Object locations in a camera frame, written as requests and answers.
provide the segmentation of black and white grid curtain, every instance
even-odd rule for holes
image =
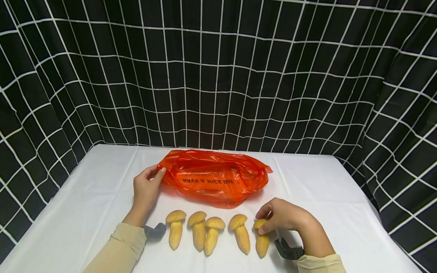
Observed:
[[[106,143],[334,155],[437,272],[436,32],[435,0],[1,0],[0,261]]]

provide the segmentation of right hand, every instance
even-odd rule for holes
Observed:
[[[268,219],[258,230],[260,235],[267,234],[277,228],[299,232],[302,226],[307,222],[317,221],[311,213],[305,209],[276,197],[261,207],[257,212],[256,218]]]

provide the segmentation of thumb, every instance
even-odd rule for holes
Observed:
[[[159,172],[156,173],[155,178],[152,180],[152,182],[159,185],[164,177],[166,170],[167,170],[166,168],[160,169]]]
[[[260,229],[258,230],[258,233],[260,235],[264,235],[264,234],[267,234],[267,233],[273,231],[274,229],[276,229],[276,219],[273,216],[270,220],[268,220],[264,225],[262,225],[260,227]]]

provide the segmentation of wrist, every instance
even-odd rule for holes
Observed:
[[[313,229],[319,226],[319,221],[309,212],[306,212],[302,217],[299,218],[299,221],[296,225],[296,231],[301,233],[308,229]]]
[[[142,227],[144,225],[144,221],[147,218],[148,212],[149,208],[147,206],[134,202],[131,210],[124,218],[123,223],[129,224],[134,227]]]

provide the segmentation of yellow mushroom toy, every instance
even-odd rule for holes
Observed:
[[[176,250],[179,246],[180,239],[182,238],[182,220],[185,219],[187,214],[183,211],[172,211],[167,215],[165,222],[170,223],[170,236],[168,242],[173,250]]]
[[[264,225],[267,222],[266,219],[259,219],[254,224],[253,227],[256,229],[260,229],[262,225]],[[267,254],[267,250],[269,249],[270,244],[270,238],[268,234],[260,235],[258,234],[257,237],[257,253],[260,258],[263,258]]]
[[[195,248],[200,252],[205,245],[205,218],[206,213],[203,211],[194,212],[188,219],[188,226],[193,226],[193,242]]]
[[[249,233],[247,232],[244,223],[247,221],[247,216],[243,214],[237,214],[229,221],[229,229],[235,230],[235,236],[237,238],[237,244],[244,254],[249,255],[250,252],[250,240]]]
[[[214,251],[219,239],[219,229],[226,227],[225,222],[219,217],[211,217],[205,222],[205,227],[209,227],[208,234],[205,239],[205,254],[209,256]]]

